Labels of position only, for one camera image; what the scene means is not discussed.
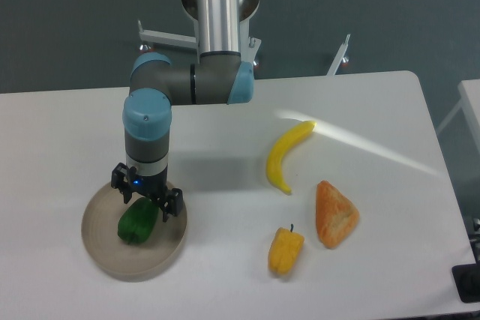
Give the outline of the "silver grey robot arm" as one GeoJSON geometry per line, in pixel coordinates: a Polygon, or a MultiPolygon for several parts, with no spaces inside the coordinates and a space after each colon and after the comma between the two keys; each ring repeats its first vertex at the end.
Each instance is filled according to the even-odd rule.
{"type": "Polygon", "coordinates": [[[254,67],[241,57],[240,1],[196,0],[196,8],[196,64],[175,68],[156,52],[135,61],[122,113],[126,161],[111,177],[125,203],[138,193],[164,220],[184,205],[182,191],[167,186],[172,107],[247,103],[254,93],[254,67]]]}

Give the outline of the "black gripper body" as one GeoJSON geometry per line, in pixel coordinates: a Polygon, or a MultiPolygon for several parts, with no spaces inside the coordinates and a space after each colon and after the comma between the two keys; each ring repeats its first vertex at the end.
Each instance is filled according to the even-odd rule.
{"type": "Polygon", "coordinates": [[[169,203],[169,188],[167,186],[168,168],[156,175],[139,175],[137,169],[123,165],[125,188],[123,203],[127,204],[133,193],[138,193],[158,204],[169,203]]]}

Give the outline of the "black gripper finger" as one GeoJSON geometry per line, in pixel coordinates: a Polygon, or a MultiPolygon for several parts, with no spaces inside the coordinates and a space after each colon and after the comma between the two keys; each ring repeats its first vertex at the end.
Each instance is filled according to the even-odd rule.
{"type": "Polygon", "coordinates": [[[183,192],[179,188],[165,187],[157,198],[157,206],[165,223],[170,217],[177,217],[183,210],[183,192]]]}
{"type": "Polygon", "coordinates": [[[128,178],[128,170],[125,164],[118,163],[112,170],[110,181],[111,188],[117,189],[122,194],[125,204],[129,203],[134,193],[134,186],[128,178]]]}

